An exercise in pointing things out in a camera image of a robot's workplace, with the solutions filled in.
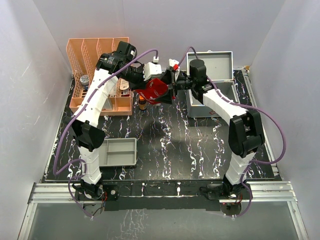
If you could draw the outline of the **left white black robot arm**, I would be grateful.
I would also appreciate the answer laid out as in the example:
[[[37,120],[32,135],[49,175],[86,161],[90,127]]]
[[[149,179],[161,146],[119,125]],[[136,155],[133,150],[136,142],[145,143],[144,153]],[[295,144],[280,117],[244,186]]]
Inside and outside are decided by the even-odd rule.
[[[142,72],[132,66],[138,60],[136,48],[120,41],[117,49],[103,53],[96,62],[93,78],[80,107],[70,121],[73,138],[81,156],[83,177],[78,192],[87,198],[97,200],[103,195],[99,163],[99,147],[105,139],[105,132],[98,128],[99,118],[110,91],[119,79],[130,83],[142,83]]]

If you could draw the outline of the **white medicine box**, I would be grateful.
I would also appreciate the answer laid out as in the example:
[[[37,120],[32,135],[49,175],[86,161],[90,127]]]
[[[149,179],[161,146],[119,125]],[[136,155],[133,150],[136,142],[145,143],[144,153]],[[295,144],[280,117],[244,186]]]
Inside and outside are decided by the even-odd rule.
[[[112,103],[111,99],[107,98],[105,100],[102,109],[104,111],[112,111],[113,110],[113,103]]]

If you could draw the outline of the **brown syrup bottle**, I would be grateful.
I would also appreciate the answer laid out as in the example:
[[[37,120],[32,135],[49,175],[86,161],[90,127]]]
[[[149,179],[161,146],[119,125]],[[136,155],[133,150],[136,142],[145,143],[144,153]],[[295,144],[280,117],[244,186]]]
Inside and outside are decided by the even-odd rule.
[[[138,106],[141,111],[146,110],[147,109],[147,101],[145,99],[139,98],[138,99]]]

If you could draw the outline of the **red first aid pouch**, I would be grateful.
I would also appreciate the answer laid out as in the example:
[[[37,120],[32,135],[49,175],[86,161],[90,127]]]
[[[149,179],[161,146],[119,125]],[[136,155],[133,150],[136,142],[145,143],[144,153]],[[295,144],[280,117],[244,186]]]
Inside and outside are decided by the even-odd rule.
[[[149,104],[159,104],[157,98],[163,96],[168,90],[167,84],[159,78],[154,78],[147,82],[145,89],[137,89],[136,92]]]

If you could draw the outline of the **round blue tin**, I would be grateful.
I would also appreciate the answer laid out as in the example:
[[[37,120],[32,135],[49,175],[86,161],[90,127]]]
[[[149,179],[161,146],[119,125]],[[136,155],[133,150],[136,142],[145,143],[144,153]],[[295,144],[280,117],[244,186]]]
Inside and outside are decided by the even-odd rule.
[[[83,86],[83,89],[85,91],[88,90],[89,88],[89,83],[90,83],[90,79],[89,79],[89,76],[88,75],[83,75],[80,77],[80,83],[81,85]]]

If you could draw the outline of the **orange plastic file organizer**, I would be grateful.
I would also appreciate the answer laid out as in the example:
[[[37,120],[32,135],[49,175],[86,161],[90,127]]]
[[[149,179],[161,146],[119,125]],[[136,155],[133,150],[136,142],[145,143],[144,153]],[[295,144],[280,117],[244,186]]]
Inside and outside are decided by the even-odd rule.
[[[93,80],[95,67],[103,53],[115,51],[119,43],[128,43],[128,37],[115,38],[70,38],[66,45],[66,53],[75,80],[75,87],[69,108],[75,113],[81,106],[87,90]],[[102,116],[130,116],[133,111],[133,97],[131,90],[122,95],[121,81],[114,86],[115,93],[108,97],[107,108],[101,111]]]

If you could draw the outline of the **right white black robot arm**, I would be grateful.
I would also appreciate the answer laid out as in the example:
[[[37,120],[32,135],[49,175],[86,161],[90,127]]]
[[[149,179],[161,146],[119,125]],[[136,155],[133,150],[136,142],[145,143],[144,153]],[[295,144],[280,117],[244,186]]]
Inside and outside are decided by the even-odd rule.
[[[167,85],[167,90],[158,96],[156,101],[170,104],[177,91],[191,90],[195,99],[212,109],[228,124],[228,145],[231,149],[228,170],[220,186],[201,187],[200,191],[205,195],[212,194],[216,198],[235,198],[242,189],[249,187],[245,183],[246,172],[258,148],[265,143],[260,113],[256,110],[246,110],[223,95],[207,76],[205,62],[201,59],[190,61],[189,74],[180,72],[180,63],[170,59],[160,79]]]

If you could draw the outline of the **aluminium frame rail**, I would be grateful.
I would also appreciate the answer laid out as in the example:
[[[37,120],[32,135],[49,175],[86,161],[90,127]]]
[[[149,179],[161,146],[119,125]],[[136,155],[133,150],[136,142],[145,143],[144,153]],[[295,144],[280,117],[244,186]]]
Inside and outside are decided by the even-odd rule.
[[[136,138],[134,166],[104,167],[107,201],[90,200],[53,175],[50,161],[33,185],[21,240],[306,240],[296,194],[265,143],[247,172],[252,198],[215,200],[201,188],[221,184],[231,158],[228,127],[217,117],[189,118],[188,94],[173,105],[133,107],[128,117],[103,117],[108,139]]]

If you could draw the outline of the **grey plastic divided tray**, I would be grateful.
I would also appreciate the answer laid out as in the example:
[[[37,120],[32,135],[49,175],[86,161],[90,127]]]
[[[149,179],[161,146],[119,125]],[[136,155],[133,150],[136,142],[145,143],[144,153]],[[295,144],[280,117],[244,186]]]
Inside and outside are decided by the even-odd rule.
[[[137,163],[136,138],[108,138],[98,149],[100,167],[127,167]]]

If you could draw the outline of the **pink oval blister pack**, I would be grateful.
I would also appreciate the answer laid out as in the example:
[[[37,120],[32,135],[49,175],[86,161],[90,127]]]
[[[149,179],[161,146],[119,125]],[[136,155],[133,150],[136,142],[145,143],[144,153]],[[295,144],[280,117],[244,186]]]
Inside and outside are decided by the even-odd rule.
[[[121,91],[126,91],[127,89],[129,89],[129,82],[128,81],[126,81],[125,79],[123,79],[123,78],[121,78],[120,79],[120,87],[119,87],[119,89],[121,90]]]

